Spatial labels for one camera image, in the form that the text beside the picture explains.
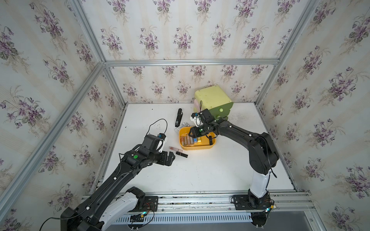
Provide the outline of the short black lipstick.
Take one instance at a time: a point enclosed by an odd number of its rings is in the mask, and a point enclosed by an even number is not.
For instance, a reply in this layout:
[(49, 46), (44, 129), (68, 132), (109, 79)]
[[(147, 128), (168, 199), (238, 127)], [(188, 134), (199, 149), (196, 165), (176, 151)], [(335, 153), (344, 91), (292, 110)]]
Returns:
[(184, 157), (184, 158), (188, 158), (188, 155), (187, 155), (187, 154), (180, 153), (180, 152), (176, 152), (176, 154), (177, 154), (178, 156), (181, 156), (181, 157)]

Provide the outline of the champagne gold lipstick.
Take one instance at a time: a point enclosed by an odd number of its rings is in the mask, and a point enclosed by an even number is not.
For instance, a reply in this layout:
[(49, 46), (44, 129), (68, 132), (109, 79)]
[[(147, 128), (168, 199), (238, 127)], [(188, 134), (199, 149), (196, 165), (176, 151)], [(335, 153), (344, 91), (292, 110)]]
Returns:
[(184, 136), (184, 146), (189, 146), (188, 137)]

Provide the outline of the red silver lipstick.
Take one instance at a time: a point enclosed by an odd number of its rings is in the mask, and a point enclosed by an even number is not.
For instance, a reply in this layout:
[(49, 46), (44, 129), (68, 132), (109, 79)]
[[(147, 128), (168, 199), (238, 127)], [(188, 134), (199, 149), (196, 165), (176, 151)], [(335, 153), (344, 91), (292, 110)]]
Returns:
[(185, 145), (185, 139), (184, 139), (184, 137), (181, 137), (180, 138), (180, 141), (181, 141), (181, 145), (184, 146)]

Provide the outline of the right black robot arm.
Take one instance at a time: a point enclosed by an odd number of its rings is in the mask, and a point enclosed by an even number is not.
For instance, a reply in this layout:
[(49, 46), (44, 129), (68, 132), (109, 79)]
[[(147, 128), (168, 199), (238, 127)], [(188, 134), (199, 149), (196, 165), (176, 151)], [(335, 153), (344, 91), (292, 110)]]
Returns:
[(270, 202), (267, 186), (271, 175), (277, 177), (273, 168), (279, 160), (271, 136), (266, 132), (260, 134), (242, 129), (222, 117), (214, 118), (208, 109), (193, 113), (190, 119), (195, 123), (195, 126), (190, 128), (190, 137), (208, 137), (213, 132), (217, 137), (227, 137), (248, 150), (249, 163), (254, 171), (248, 190), (248, 202), (253, 208)]

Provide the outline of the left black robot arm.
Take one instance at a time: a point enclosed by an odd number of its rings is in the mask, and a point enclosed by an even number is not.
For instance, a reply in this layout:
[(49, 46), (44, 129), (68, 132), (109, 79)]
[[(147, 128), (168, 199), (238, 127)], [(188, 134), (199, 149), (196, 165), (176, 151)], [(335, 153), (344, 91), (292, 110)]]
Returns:
[(61, 214), (61, 230), (105, 231), (124, 213), (142, 207), (145, 193), (137, 187), (127, 190), (122, 199), (115, 198), (142, 169), (152, 164), (172, 165), (175, 156), (162, 150), (165, 141), (163, 133), (147, 134), (141, 144), (123, 154), (114, 172), (88, 199)]

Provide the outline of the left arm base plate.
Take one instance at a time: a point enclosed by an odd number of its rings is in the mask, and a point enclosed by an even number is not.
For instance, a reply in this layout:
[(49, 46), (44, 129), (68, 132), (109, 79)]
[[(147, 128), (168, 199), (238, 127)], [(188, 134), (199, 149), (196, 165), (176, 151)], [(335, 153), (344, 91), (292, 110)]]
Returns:
[(158, 204), (158, 196), (145, 196), (144, 198), (139, 199), (135, 208), (130, 210), (129, 212), (157, 212)]

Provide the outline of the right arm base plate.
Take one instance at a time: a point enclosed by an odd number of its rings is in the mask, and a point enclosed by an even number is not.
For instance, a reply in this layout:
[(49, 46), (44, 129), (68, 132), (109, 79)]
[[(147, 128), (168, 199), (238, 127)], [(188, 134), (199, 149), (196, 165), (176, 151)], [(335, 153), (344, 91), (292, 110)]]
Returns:
[(275, 201), (270, 198), (269, 193), (262, 198), (257, 198), (253, 194), (238, 194), (231, 197), (231, 203), (236, 210), (260, 210), (270, 211), (275, 206)]

